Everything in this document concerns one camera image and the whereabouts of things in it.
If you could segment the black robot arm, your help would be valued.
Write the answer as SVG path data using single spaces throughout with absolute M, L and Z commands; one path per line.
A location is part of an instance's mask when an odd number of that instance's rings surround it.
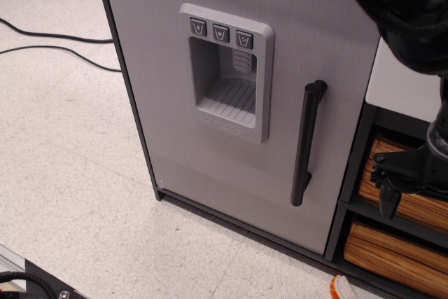
M 440 77 L 441 105 L 426 143 L 373 158 L 371 179 L 380 189 L 380 212 L 393 218 L 403 194 L 447 200 L 447 0 L 357 2 L 398 61 L 417 73 Z

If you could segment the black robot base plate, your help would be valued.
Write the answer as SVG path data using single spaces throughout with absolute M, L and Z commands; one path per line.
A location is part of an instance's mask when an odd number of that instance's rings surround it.
M 1 245 L 1 298 L 88 298 Z

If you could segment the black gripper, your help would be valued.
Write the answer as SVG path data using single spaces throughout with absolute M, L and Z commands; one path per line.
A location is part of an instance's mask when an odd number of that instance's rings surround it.
M 447 194 L 447 117 L 430 124 L 426 143 L 411 151 L 378 153 L 373 157 L 371 181 L 382 185 L 379 210 L 392 219 L 400 193 Z

